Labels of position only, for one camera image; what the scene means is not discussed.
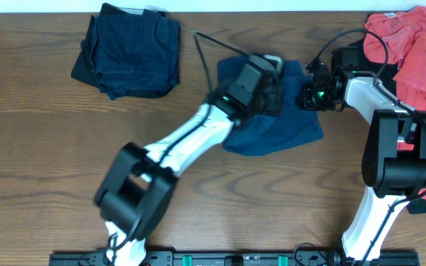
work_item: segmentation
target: white wall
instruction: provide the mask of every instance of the white wall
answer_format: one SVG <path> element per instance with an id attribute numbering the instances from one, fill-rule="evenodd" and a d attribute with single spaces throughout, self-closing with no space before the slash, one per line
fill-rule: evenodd
<path id="1" fill-rule="evenodd" d="M 0 13 L 98 12 L 105 1 L 117 7 L 171 12 L 394 11 L 426 6 L 426 0 L 0 0 Z"/>

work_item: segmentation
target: clothing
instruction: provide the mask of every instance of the clothing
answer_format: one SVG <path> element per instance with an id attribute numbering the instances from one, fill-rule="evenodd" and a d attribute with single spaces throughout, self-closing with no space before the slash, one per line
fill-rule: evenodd
<path id="1" fill-rule="evenodd" d="M 366 55 L 364 54 L 363 45 L 364 44 L 364 38 L 356 41 L 352 44 L 350 44 L 350 47 L 356 47 L 358 51 L 358 59 L 360 62 L 360 66 L 362 69 L 372 71 L 374 73 L 377 73 L 379 69 L 382 67 L 382 64 L 374 63 L 369 61 L 366 58 Z M 394 75 L 397 74 L 399 71 L 399 68 L 397 67 L 397 64 L 390 64 L 385 67 L 385 71 L 382 73 L 380 80 L 382 81 L 382 84 L 384 87 L 391 92 L 392 94 L 396 95 L 396 82 L 393 79 Z M 407 205 L 407 209 L 409 213 L 411 214 L 425 214 L 426 213 L 426 199 L 418 199 L 410 202 Z"/>
<path id="2" fill-rule="evenodd" d="M 382 37 L 388 46 L 389 63 L 400 66 L 393 78 L 397 97 L 418 110 L 426 110 L 426 7 L 407 13 L 373 14 L 365 27 Z M 364 51 L 369 60 L 384 61 L 383 47 L 371 35 L 365 37 Z M 399 144 L 401 150 L 412 148 Z"/>
<path id="3" fill-rule="evenodd" d="M 218 62 L 219 83 L 235 79 L 246 62 L 246 57 Z M 302 86 L 310 82 L 299 61 L 285 61 L 284 104 L 280 116 L 257 115 L 229 134 L 223 143 L 224 149 L 245 156 L 261 156 L 323 138 L 317 113 L 300 110 L 295 104 Z"/>
<path id="4" fill-rule="evenodd" d="M 112 100 L 163 97 L 178 84 L 179 39 L 177 21 L 103 4 L 99 17 L 90 20 L 72 77 Z"/>

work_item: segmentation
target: red cloth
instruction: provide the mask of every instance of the red cloth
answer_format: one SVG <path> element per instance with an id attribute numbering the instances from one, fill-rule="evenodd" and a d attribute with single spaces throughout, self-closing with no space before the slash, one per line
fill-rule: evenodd
<path id="1" fill-rule="evenodd" d="M 365 27 L 388 46 L 388 63 L 401 66 L 393 78 L 397 83 L 397 97 L 417 110 L 426 110 L 426 7 L 416 7 L 410 12 L 373 14 Z M 384 49 L 372 35 L 366 35 L 364 51 L 370 61 L 384 62 Z M 412 149 L 412 146 L 401 143 L 399 149 Z"/>

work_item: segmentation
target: blue cloth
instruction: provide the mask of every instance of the blue cloth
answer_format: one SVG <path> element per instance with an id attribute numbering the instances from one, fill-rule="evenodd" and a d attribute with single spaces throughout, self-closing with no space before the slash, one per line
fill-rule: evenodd
<path id="1" fill-rule="evenodd" d="M 178 21 L 149 10 L 97 17 L 89 59 L 100 91 L 111 100 L 169 93 L 178 84 L 179 35 Z"/>
<path id="2" fill-rule="evenodd" d="M 231 57 L 218 62 L 219 83 L 234 80 L 246 62 L 245 57 Z M 310 82 L 299 61 L 285 61 L 284 105 L 280 116 L 257 115 L 229 134 L 223 143 L 224 149 L 245 156 L 261 156 L 322 139 L 317 113 L 301 110 L 295 104 L 302 85 Z"/>

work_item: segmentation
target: table surface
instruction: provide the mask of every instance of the table surface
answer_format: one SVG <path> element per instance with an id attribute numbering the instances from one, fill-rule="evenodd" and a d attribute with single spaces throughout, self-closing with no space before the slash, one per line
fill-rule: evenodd
<path id="1" fill-rule="evenodd" d="M 180 82 L 161 99 L 111 101 L 73 80 L 89 13 L 0 14 L 0 265 L 46 265 L 54 250 L 105 245 L 92 197 L 116 151 L 155 142 L 188 120 L 206 94 L 191 30 L 251 52 L 309 62 L 367 13 L 173 13 L 182 25 Z M 362 35 L 345 36 L 331 49 Z M 202 41 L 215 63 L 231 53 Z M 330 52 L 323 58 L 330 58 Z M 368 125 L 353 110 L 320 112 L 325 137 L 264 157 L 216 146 L 183 174 L 151 245 L 178 250 L 334 246 L 364 192 Z M 384 244 L 426 265 L 426 214 L 403 211 Z"/>

